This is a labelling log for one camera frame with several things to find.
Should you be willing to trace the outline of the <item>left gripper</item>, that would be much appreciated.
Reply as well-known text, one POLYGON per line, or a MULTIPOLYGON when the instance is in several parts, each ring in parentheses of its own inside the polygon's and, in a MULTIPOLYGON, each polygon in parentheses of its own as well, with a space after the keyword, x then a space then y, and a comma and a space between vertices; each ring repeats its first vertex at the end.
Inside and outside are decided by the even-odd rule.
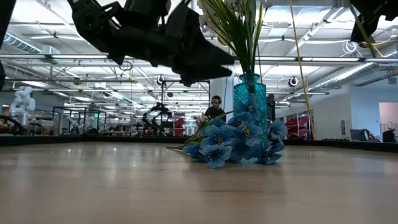
MULTIPOLYGON (((200 29, 200 15, 188 1, 180 2, 165 24, 168 0, 118 1, 101 5, 95 0, 68 0, 75 27, 86 41, 121 65, 126 56, 150 62, 153 67, 175 66, 173 47, 188 65, 232 65, 234 57, 207 41, 200 29)), ((175 68, 184 86, 229 77, 222 66, 175 68)))

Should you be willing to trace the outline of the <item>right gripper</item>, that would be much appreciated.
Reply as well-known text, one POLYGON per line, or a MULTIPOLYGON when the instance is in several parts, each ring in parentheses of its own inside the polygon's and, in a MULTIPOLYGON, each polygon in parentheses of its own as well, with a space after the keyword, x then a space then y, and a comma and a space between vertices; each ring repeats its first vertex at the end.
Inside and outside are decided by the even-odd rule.
POLYGON ((351 33, 352 42, 361 43, 365 41, 359 23, 362 25, 366 36, 370 37, 377 28, 378 17, 385 16, 387 21, 393 21, 397 17, 397 0, 350 0, 350 3, 359 11, 351 33))

